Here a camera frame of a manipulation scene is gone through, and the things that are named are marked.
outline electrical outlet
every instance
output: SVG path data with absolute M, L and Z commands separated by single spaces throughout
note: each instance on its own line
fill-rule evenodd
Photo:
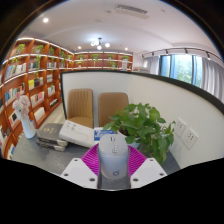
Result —
M 182 135 L 186 126 L 187 125 L 178 117 L 174 128 L 174 132 L 177 134 L 177 136 L 180 137 Z
M 189 128 L 184 137 L 182 138 L 182 141 L 188 147 L 188 149 L 191 149 L 194 143 L 197 141 L 197 139 L 198 136 L 192 129 Z

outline desk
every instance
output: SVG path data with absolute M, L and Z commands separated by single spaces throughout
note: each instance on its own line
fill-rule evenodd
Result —
M 61 175 L 73 158 L 81 158 L 89 148 L 69 143 L 64 152 L 44 148 L 36 144 L 36 135 L 27 139 L 25 135 L 19 140 L 14 151 L 12 160 L 25 164 L 34 165 L 48 172 Z M 177 162 L 170 152 L 162 168 L 167 175 L 180 170 Z M 126 189 L 123 180 L 108 180 L 102 178 L 101 189 Z

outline leaf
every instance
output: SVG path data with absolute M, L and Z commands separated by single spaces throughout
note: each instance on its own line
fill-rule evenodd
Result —
M 159 151 L 160 151 L 160 153 L 165 152 L 167 147 L 168 147 L 166 139 L 165 138 L 158 139 L 158 143 L 159 143 Z
M 103 126 L 103 130 L 107 130 L 111 128 L 114 125 L 114 121 L 111 121 L 110 123 L 107 123 Z
M 127 131 L 129 135 L 134 136 L 136 134 L 136 129 L 127 127 Z
M 158 147 L 159 147 L 158 140 L 153 139 L 153 140 L 152 140 L 152 148 L 153 148 L 153 151 L 154 151 L 154 152 L 157 152 L 157 151 L 158 151 Z
M 111 120 L 114 120 L 114 121 L 116 121 L 116 120 L 120 120 L 121 119 L 121 115 L 119 115 L 119 114 L 115 114 L 115 115 L 113 115 L 113 116 L 111 116 L 111 117 L 109 117 Z
M 158 118 L 157 122 L 159 122 L 159 123 L 166 123 L 166 121 L 163 118 Z
M 166 140 L 169 142 L 169 145 L 172 145 L 173 144 L 173 141 L 174 141 L 173 134 L 172 135 L 168 135 L 166 137 Z
M 150 110 L 149 110 L 149 118 L 150 118 L 150 121 L 155 121 L 157 120 L 158 118 L 160 118 L 160 113 L 158 110 L 156 110 L 155 107 L 152 107 Z
M 125 138 L 125 140 L 126 140 L 127 144 L 131 144 L 135 141 L 135 137 L 134 136 L 127 136 Z

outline beige chair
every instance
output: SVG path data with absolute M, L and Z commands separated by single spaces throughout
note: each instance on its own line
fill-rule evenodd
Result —
M 67 119 L 93 128 L 93 91 L 72 89 L 68 93 Z
M 113 116 L 117 110 L 123 111 L 128 104 L 126 93 L 101 93 L 98 96 L 99 127 L 111 122 L 109 117 Z

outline chandelier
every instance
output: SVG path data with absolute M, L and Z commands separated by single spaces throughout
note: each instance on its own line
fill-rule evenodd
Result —
M 91 43 L 91 46 L 97 46 L 98 50 L 102 49 L 102 38 L 98 38 L 98 40 Z M 109 43 L 105 43 L 105 47 L 110 47 Z

